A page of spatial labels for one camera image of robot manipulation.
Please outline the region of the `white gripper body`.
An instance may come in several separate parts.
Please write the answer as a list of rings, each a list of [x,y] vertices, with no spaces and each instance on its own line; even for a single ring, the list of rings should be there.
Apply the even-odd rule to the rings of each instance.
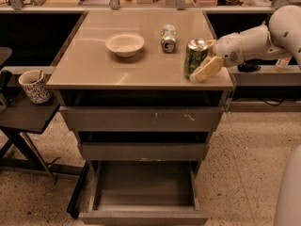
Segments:
[[[224,67],[234,67],[243,62],[242,40],[239,33],[231,33],[218,39],[212,49],[212,58],[218,58]]]

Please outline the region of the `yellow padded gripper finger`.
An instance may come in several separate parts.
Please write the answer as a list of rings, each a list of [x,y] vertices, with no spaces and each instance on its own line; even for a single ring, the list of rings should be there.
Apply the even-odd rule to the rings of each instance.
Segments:
[[[207,40],[208,44],[208,56],[213,57],[214,56],[214,44],[216,43],[216,40]]]
[[[200,66],[197,67],[189,76],[189,80],[192,83],[199,83],[216,73],[219,73],[224,66],[224,60],[220,56],[206,56],[201,62]]]

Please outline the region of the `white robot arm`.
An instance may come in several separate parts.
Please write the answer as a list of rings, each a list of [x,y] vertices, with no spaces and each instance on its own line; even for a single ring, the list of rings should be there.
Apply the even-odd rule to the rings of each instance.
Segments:
[[[284,57],[293,57],[301,65],[301,8],[296,5],[277,9],[268,24],[211,40],[207,56],[189,75],[189,80],[199,83],[223,67],[234,67],[251,59]]]

